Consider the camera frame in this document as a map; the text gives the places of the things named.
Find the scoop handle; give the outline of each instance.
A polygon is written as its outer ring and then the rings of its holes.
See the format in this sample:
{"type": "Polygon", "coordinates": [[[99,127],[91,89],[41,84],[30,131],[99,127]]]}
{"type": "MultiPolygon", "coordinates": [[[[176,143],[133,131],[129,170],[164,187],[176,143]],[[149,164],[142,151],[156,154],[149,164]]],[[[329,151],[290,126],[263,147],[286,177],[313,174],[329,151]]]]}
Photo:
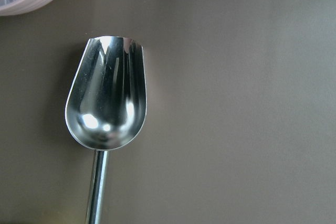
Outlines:
{"type": "Polygon", "coordinates": [[[99,224],[109,151],[94,151],[86,224],[99,224]]]}

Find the metal scoop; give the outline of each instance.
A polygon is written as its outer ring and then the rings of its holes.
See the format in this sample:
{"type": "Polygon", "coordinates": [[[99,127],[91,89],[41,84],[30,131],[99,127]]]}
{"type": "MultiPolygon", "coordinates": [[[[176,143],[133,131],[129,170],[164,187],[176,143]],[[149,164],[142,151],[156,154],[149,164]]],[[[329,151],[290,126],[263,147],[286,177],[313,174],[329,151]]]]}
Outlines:
{"type": "Polygon", "coordinates": [[[146,105],[142,46],[122,37],[89,39],[65,108],[71,135],[95,150],[86,224],[100,222],[108,151],[135,138],[146,105]]]}

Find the scoop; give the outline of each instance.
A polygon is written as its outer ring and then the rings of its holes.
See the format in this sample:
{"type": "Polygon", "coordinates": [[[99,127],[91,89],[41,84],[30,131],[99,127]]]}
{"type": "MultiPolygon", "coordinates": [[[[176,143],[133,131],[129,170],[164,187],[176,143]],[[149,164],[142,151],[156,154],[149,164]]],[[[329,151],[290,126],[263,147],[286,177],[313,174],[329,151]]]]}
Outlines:
{"type": "Polygon", "coordinates": [[[100,222],[109,151],[136,137],[146,106],[142,46],[115,36],[89,39],[65,108],[71,135],[95,150],[86,224],[100,222]]]}

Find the gray surface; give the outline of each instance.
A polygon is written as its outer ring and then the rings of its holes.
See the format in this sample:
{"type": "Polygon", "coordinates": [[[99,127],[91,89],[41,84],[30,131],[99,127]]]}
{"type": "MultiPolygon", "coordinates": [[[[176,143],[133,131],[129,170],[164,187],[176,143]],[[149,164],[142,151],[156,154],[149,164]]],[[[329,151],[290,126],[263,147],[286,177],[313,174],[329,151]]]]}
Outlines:
{"type": "Polygon", "coordinates": [[[64,105],[88,38],[145,47],[148,117],[103,223],[334,223],[334,0],[55,0],[0,18],[0,223],[83,223],[64,105]]]}

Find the ice scoop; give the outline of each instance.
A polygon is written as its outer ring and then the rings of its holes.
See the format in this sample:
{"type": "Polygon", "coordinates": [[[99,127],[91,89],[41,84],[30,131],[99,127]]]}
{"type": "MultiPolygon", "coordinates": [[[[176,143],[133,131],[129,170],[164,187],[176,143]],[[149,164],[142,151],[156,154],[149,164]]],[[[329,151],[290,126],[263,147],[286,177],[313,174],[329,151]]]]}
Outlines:
{"type": "Polygon", "coordinates": [[[100,222],[109,151],[135,138],[146,106],[142,46],[115,36],[89,39],[65,108],[71,135],[95,150],[86,224],[100,222]]]}

